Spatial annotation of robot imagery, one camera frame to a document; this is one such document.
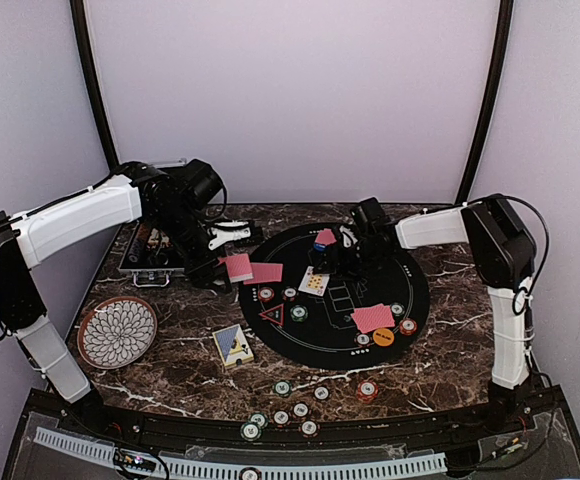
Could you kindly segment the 100 chips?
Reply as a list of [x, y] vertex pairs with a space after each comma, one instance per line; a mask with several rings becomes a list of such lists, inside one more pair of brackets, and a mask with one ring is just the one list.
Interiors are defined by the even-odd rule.
[[372, 343], [372, 339], [369, 335], [364, 333], [358, 333], [355, 336], [355, 343], [359, 347], [368, 347]]
[[285, 301], [294, 301], [297, 298], [298, 292], [293, 287], [286, 287], [283, 290], [283, 299]]

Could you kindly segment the red 5 chip stack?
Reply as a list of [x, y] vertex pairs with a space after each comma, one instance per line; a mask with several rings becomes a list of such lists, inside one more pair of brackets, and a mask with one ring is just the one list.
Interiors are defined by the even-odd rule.
[[372, 380], [365, 380], [358, 384], [356, 390], [357, 399], [363, 403], [372, 402], [378, 395], [378, 385]]

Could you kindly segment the orange big blind button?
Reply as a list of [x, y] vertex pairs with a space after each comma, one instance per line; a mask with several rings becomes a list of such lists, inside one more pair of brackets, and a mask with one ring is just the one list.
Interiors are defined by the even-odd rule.
[[372, 333], [372, 341], [379, 347], [390, 347], [395, 342], [395, 334], [390, 328], [378, 328]]

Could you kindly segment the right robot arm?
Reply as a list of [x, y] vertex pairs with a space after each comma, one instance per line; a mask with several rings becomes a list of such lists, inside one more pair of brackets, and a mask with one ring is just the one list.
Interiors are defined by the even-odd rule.
[[351, 208], [352, 224], [336, 225], [328, 239], [315, 240], [312, 270], [361, 276], [371, 264], [401, 250], [467, 244], [492, 306], [492, 382], [514, 390], [530, 376], [531, 298], [540, 269], [535, 263], [536, 242], [514, 202], [512, 197], [494, 194], [395, 221], [370, 197]]

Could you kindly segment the black orange 100 chip stack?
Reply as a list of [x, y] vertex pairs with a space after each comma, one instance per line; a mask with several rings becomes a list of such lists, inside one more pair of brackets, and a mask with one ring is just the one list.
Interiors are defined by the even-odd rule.
[[319, 400], [323, 401], [329, 398], [330, 392], [329, 389], [325, 386], [318, 386], [313, 391], [314, 397]]

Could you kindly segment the red-backed card deck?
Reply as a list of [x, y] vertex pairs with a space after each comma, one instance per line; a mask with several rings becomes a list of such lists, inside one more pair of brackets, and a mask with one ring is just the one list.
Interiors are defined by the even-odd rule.
[[241, 282], [253, 278], [253, 269], [247, 253], [221, 257], [221, 264], [227, 268], [227, 273], [231, 282]]

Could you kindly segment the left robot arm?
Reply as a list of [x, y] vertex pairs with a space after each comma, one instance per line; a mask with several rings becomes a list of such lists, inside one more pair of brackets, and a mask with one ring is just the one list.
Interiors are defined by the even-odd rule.
[[110, 412], [48, 318], [31, 276], [45, 259], [108, 228], [144, 219], [164, 233], [200, 289], [230, 288], [226, 266], [211, 249], [203, 208], [224, 188], [210, 164], [193, 159], [168, 170], [120, 165], [104, 181], [13, 217], [0, 212], [0, 323], [14, 334], [90, 436], [111, 427]]

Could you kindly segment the dealt card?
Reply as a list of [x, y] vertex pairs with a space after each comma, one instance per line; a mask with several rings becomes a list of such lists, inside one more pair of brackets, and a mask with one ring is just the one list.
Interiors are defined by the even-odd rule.
[[387, 320], [387, 321], [379, 321], [379, 322], [355, 322], [357, 329], [361, 332], [361, 333], [369, 333], [372, 332], [378, 328], [392, 328], [395, 326], [395, 320], [394, 317], [392, 320]]
[[314, 244], [323, 244], [326, 247], [335, 244], [336, 242], [336, 236], [330, 228], [324, 228], [323, 230], [319, 231], [314, 240]]
[[244, 280], [244, 285], [276, 283], [282, 280], [283, 264], [282, 263], [252, 263], [253, 276]]

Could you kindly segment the green 20 chips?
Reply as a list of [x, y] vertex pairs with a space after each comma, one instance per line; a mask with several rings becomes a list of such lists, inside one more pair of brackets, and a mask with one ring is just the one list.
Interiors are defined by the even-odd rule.
[[294, 322], [304, 322], [308, 316], [308, 309], [303, 305], [295, 305], [290, 309], [291, 319]]
[[402, 315], [405, 311], [404, 306], [397, 302], [393, 303], [390, 308], [394, 315]]

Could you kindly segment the red 5 chips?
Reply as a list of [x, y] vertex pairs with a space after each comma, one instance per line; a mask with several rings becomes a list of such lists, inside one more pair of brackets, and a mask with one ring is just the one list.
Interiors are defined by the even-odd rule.
[[405, 318], [399, 323], [399, 332], [404, 336], [414, 335], [418, 330], [418, 324], [415, 320]]
[[275, 296], [275, 291], [269, 286], [263, 286], [258, 289], [257, 298], [259, 301], [267, 303], [271, 301]]

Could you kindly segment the red triangle all-in marker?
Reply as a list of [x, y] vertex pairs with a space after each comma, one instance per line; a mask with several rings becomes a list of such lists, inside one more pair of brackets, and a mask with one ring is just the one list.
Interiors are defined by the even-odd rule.
[[259, 314], [259, 316], [266, 321], [271, 322], [277, 326], [282, 327], [284, 325], [284, 305], [279, 304], [268, 310], [265, 310]]

